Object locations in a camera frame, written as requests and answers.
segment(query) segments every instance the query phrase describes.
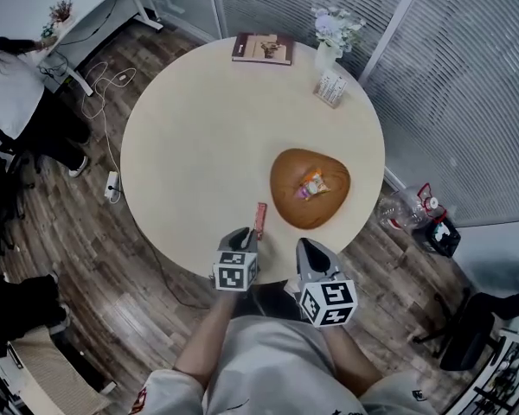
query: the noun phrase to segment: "large water bottle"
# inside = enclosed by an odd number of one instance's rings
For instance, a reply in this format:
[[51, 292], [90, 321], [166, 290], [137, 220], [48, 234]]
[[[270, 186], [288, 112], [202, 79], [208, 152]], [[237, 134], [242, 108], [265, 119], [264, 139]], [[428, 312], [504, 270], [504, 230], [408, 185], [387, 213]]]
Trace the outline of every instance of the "large water bottle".
[[427, 183], [422, 188], [411, 187], [382, 198], [375, 213], [383, 226], [411, 233], [414, 229], [427, 226], [438, 207], [439, 201]]

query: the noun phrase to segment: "flower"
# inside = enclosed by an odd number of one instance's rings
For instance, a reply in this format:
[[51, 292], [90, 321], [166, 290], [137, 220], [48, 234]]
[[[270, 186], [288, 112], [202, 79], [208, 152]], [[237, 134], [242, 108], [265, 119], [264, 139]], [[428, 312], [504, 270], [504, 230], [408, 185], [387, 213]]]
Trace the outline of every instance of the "flower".
[[366, 22], [351, 20], [351, 14], [347, 10], [340, 10], [334, 6], [326, 8], [311, 8], [315, 14], [316, 37], [320, 42], [328, 46], [339, 48], [342, 51], [352, 50], [352, 44], [357, 41], [357, 32], [365, 26]]

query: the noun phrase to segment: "candy wrapper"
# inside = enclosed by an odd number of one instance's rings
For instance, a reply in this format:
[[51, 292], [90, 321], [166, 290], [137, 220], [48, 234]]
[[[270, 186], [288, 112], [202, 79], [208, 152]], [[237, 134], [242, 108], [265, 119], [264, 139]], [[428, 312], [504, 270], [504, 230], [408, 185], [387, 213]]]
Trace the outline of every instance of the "candy wrapper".
[[312, 196], [329, 192], [330, 189], [324, 183], [320, 169], [315, 169], [304, 177], [300, 183], [300, 188], [296, 192], [298, 198], [309, 200]]

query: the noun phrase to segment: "white shirt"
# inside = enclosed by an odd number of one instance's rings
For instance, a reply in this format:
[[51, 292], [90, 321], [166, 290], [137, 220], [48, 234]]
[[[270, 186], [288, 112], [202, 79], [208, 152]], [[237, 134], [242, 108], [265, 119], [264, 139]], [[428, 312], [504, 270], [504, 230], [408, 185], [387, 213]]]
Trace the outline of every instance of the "white shirt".
[[242, 316], [229, 325], [219, 366], [194, 378], [153, 372], [131, 415], [436, 415], [413, 373], [388, 376], [359, 399], [334, 377], [324, 338], [310, 324]]
[[11, 54], [1, 54], [0, 61], [0, 129], [18, 138], [41, 100], [44, 85], [36, 71]]

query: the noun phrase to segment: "round table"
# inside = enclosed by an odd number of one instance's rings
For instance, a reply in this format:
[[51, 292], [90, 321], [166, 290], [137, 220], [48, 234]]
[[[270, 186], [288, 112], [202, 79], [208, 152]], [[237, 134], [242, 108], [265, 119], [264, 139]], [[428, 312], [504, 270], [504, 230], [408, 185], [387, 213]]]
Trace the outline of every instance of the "round table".
[[[125, 197], [138, 226], [166, 257], [203, 277], [220, 239], [253, 227], [267, 203], [258, 282], [294, 277], [298, 238], [340, 252], [362, 229], [381, 189], [384, 143], [375, 109], [349, 79], [332, 109], [313, 95], [315, 50], [296, 43], [291, 66], [231, 61], [234, 38], [167, 66], [132, 110], [121, 150]], [[273, 206], [271, 166], [289, 148], [331, 156], [350, 173], [348, 197], [324, 225], [303, 231]]]

